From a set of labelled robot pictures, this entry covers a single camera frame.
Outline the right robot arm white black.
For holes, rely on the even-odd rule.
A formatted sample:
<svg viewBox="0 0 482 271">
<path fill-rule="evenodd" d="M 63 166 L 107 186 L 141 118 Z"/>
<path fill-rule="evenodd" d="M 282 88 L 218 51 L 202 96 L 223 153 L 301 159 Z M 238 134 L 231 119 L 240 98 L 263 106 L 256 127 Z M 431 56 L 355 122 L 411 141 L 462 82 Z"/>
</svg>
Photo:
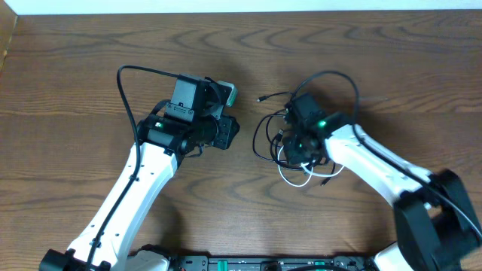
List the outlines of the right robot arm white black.
<svg viewBox="0 0 482 271">
<path fill-rule="evenodd" d="M 433 173 L 374 141 L 340 112 L 328 115 L 309 94 L 285 104 L 293 135 L 285 157 L 308 174 L 323 159 L 350 171 L 392 207 L 397 239 L 372 259 L 376 270 L 459 270 L 481 247 L 481 226 L 460 177 Z"/>
</svg>

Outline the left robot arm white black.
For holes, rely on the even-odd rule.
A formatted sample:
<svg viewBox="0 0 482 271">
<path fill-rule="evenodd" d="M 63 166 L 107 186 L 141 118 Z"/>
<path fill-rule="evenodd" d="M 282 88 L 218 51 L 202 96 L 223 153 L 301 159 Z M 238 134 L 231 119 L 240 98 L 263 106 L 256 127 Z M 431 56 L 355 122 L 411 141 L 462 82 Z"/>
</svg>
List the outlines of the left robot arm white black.
<svg viewBox="0 0 482 271">
<path fill-rule="evenodd" d="M 169 257 L 154 248 L 130 254 L 149 209 L 193 150 L 205 145 L 225 150 L 239 132 L 232 83 L 178 75 L 171 99 L 158 102 L 136 128 L 119 179 L 84 231 L 64 252 L 49 250 L 41 270 L 168 270 Z"/>
</svg>

